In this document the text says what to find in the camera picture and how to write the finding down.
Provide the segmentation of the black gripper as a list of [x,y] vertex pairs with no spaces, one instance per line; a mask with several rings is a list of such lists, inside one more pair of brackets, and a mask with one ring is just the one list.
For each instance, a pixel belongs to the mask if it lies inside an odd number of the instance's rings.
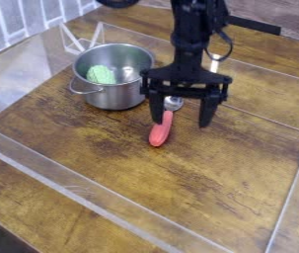
[[187,72],[177,70],[173,64],[168,64],[160,68],[143,70],[141,77],[140,93],[149,96],[149,113],[156,124],[161,124],[163,96],[201,99],[199,127],[206,127],[211,123],[219,100],[226,101],[228,97],[228,85],[232,83],[230,76],[203,68]]

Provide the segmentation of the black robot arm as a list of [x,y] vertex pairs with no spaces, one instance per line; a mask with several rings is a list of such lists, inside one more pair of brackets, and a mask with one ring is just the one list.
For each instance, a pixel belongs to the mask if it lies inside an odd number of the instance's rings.
[[212,120],[218,106],[228,98],[232,78],[201,67],[203,53],[208,52],[210,38],[218,34],[230,45],[224,61],[234,49],[231,38],[223,32],[228,25],[228,8],[224,0],[169,0],[173,30],[169,41],[173,46],[173,60],[160,67],[141,71],[140,92],[149,99],[151,119],[163,121],[163,99],[167,96],[200,100],[199,127]]

